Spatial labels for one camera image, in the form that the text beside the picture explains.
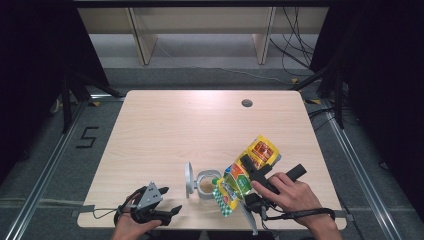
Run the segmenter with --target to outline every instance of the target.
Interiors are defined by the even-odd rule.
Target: yellow snack bag
[[[272,167],[281,159],[274,144],[259,135],[235,162],[225,169],[224,176],[217,181],[214,196],[224,216],[228,216],[252,189],[249,174],[241,161],[246,154],[252,159],[256,169],[261,169],[265,164]]]
[[[247,147],[246,151],[239,156],[239,160],[246,153],[253,160],[256,169],[261,169],[265,164],[269,164],[272,167],[281,159],[278,149],[262,135],[259,135]]]

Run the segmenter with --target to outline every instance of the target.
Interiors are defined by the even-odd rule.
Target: wooden table
[[[253,105],[244,107],[245,99]],[[304,103],[295,91],[129,92],[84,205],[116,208],[154,181],[158,188],[170,188],[157,209],[183,206],[163,229],[250,230],[240,206],[225,218],[214,200],[200,200],[196,192],[187,199],[184,164],[191,162],[195,176],[208,169],[223,172],[259,134],[282,155],[267,176],[301,163],[308,173],[299,180],[310,184],[324,207],[341,209]],[[277,214],[268,211],[268,215]],[[81,213],[78,224],[111,228],[112,219],[113,214],[96,220],[92,213]],[[255,219],[262,229],[259,216]],[[346,227],[343,218],[336,223],[340,229]],[[292,220],[266,224],[270,229],[304,229]]]

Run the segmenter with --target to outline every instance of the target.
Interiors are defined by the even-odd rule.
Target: gray carpet
[[[290,82],[293,78],[281,69],[242,71],[267,78],[278,78],[289,84],[223,69],[105,69],[105,71],[111,86],[122,93],[131,89],[284,90],[291,87]],[[308,74],[309,72],[297,70],[297,73]],[[304,99],[317,97],[315,91],[318,84],[319,82],[314,83],[302,91]],[[94,88],[90,88],[90,91],[102,93]],[[78,227],[77,218],[71,213],[85,199],[121,106],[120,101],[102,101],[98,107],[85,108],[43,199],[28,225],[24,239],[108,239],[110,237],[112,229],[96,230]],[[307,104],[306,108],[308,112],[312,112],[320,109],[321,105]],[[373,144],[368,140],[361,126],[357,124],[353,113],[349,110],[345,110],[344,113],[348,137],[395,219],[402,236],[404,239],[424,239],[423,223],[390,172],[378,166],[380,159]],[[29,151],[30,157],[19,162],[0,187],[2,212],[0,238],[5,237],[8,226],[18,213],[19,207],[22,206],[23,199],[31,192],[50,157],[60,137],[62,119],[62,113],[58,112],[46,122]],[[385,239],[325,114],[314,118],[312,125],[317,129],[316,136],[336,191],[354,214],[364,238]],[[77,148],[77,146],[89,144],[89,141],[81,139],[86,127],[98,127],[87,132],[87,136],[96,137],[96,140],[92,148]],[[360,239],[353,222],[348,222],[347,228],[342,230],[342,235],[344,239]],[[306,231],[285,231],[280,234],[280,239],[301,239],[307,236],[310,235]]]

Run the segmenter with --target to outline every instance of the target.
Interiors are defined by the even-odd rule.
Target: metal rail
[[[86,105],[87,104],[85,102],[80,102],[78,104],[73,114],[74,121],[72,122],[68,131],[63,133],[60,137],[55,149],[53,150],[52,155],[46,163],[46,166],[44,167],[44,170],[38,178],[34,188],[26,199],[21,211],[11,224],[9,232],[6,236],[7,240],[22,238],[32,216],[34,215],[37,205],[57,168],[57,165],[60,162],[60,159],[64,150],[66,149],[69,139],[75,131],[75,125],[78,122],[78,119],[81,116],[81,113],[85,109]]]
[[[331,104],[328,100],[321,100],[324,108],[331,107]],[[368,177],[367,172],[362,166],[361,161],[358,158],[358,155],[355,152],[352,144],[349,141],[349,138],[346,135],[346,132],[343,129],[338,127],[337,122],[334,120],[334,114],[327,112],[327,118],[330,121],[330,125],[336,134],[337,140],[339,141],[349,164],[359,182],[359,185],[364,192],[365,197],[370,204],[371,209],[373,210],[375,217],[380,224],[381,229],[384,232],[384,235],[387,239],[402,239],[399,230],[395,226],[395,222],[389,211],[387,210],[384,202],[381,200],[378,195],[377,190],[371,182],[371,179]]]

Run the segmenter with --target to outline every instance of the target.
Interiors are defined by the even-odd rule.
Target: hand
[[[285,173],[276,173],[269,182],[280,194],[275,194],[256,181],[252,187],[264,198],[274,202],[286,212],[295,212],[322,208],[316,195],[308,184],[293,182]],[[307,227],[316,239],[342,239],[337,225],[327,214],[306,216],[296,219],[296,222]]]
[[[115,231],[112,235],[113,240],[132,240],[138,239],[141,235],[150,231],[158,226],[162,222],[160,220],[152,220],[147,223],[139,224],[136,223],[130,213],[123,213],[116,224]]]

